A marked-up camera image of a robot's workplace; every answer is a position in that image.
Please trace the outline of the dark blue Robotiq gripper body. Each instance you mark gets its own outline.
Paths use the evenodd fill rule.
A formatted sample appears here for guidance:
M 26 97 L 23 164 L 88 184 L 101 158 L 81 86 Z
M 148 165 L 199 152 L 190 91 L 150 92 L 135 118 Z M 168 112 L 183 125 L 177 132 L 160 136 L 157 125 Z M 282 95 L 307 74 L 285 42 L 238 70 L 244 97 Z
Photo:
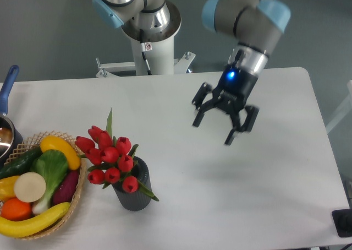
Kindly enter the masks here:
M 245 110 L 248 117 L 256 117 L 259 108 L 247 105 L 258 76 L 237 68 L 234 64 L 226 65 L 217 86 L 212 90 L 212 107 L 232 116 L 239 116 Z

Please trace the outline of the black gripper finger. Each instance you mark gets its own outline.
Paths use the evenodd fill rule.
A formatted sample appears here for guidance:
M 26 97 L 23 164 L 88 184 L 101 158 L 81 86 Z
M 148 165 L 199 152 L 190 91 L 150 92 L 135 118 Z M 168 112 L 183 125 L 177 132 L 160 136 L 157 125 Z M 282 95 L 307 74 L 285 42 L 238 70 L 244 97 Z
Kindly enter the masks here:
M 206 96 L 208 94 L 212 94 L 213 89 L 212 85 L 204 82 L 200 88 L 198 89 L 197 93 L 195 94 L 194 98 L 192 99 L 192 104 L 195 106 L 197 111 L 196 117 L 192 123 L 193 127 L 198 127 L 205 115 L 205 112 L 215 108 L 219 102 L 218 97 L 212 97 L 210 100 L 204 102 Z
M 251 132 L 256 121 L 257 115 L 259 113 L 259 108 L 254 105 L 247 105 L 244 107 L 246 111 L 246 119 L 243 123 L 240 121 L 239 111 L 231 110 L 228 115 L 232 122 L 233 128 L 230 130 L 224 144 L 231 145 L 235 136 L 238 133 Z

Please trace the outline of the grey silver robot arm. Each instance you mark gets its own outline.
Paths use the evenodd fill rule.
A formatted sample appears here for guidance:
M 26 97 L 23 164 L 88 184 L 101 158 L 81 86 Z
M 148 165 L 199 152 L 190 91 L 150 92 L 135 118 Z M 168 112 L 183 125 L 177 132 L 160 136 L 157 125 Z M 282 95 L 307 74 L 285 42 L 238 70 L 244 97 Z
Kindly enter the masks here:
M 174 37 L 182 19 L 168 0 L 92 0 L 100 18 L 122 29 L 130 39 L 137 75 L 174 74 Z M 193 126 L 216 108 L 230 117 L 232 128 L 225 140 L 250 132 L 259 109 L 248 105 L 260 73 L 284 34 L 290 9 L 278 0 L 208 0 L 202 9 L 204 27 L 236 38 L 217 86 L 203 83 L 192 100 L 197 110 Z

